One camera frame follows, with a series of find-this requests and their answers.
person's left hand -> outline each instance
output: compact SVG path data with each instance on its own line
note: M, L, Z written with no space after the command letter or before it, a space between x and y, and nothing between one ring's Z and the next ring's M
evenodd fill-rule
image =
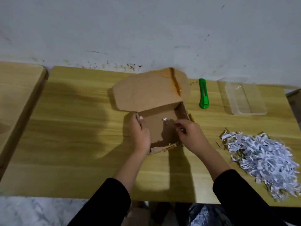
M131 136L134 141L135 151L148 154L151 147L151 136L149 129L145 126L143 117L140 117L140 123L137 121L136 114L133 113L130 121Z

white wall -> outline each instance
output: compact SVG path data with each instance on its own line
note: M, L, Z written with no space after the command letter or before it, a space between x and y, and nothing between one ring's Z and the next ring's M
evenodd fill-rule
M301 0L0 0L0 60L301 86L300 13Z

wooden tabletop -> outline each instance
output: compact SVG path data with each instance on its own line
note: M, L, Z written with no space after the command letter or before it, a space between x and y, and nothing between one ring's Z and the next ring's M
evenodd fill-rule
M0 179L46 76L40 65L0 62Z
M65 198L90 198L112 176L132 151L128 132L131 113L118 111L112 86L129 73L54 67L28 122L11 162L0 182L0 194ZM225 128L256 135L262 131L280 138L293 149L301 164L301 132L284 91L259 86L268 113L235 116L224 106L221 85L207 81L208 109L198 106L200 89L190 79L189 113L201 125L211 145L236 169L269 205L299 206L290 196L274 202L263 184L231 162L219 148ZM133 200L218 203L204 164L186 148L147 156L131 192Z

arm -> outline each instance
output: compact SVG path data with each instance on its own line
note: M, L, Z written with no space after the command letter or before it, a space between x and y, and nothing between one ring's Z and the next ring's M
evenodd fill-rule
M286 225L270 206L209 144L200 126L189 120L177 120L177 132L183 144L208 169L213 192L235 225Z
M143 118L139 125L135 114L130 121L131 136L134 141L134 151L126 162L108 178L70 221L73 225L121 225L123 218L131 205L129 191L131 190L140 166L148 154L151 138Z

hand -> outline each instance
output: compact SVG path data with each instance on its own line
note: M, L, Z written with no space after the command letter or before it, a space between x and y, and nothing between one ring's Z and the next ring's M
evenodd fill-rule
M190 120L177 120L175 125L180 140L192 153L196 154L210 148L207 138L197 123Z
M134 141L135 151L141 151L147 155L151 147L150 131L145 126L143 117L140 117L140 123L141 126L137 121L136 114L134 113L130 121L130 131Z

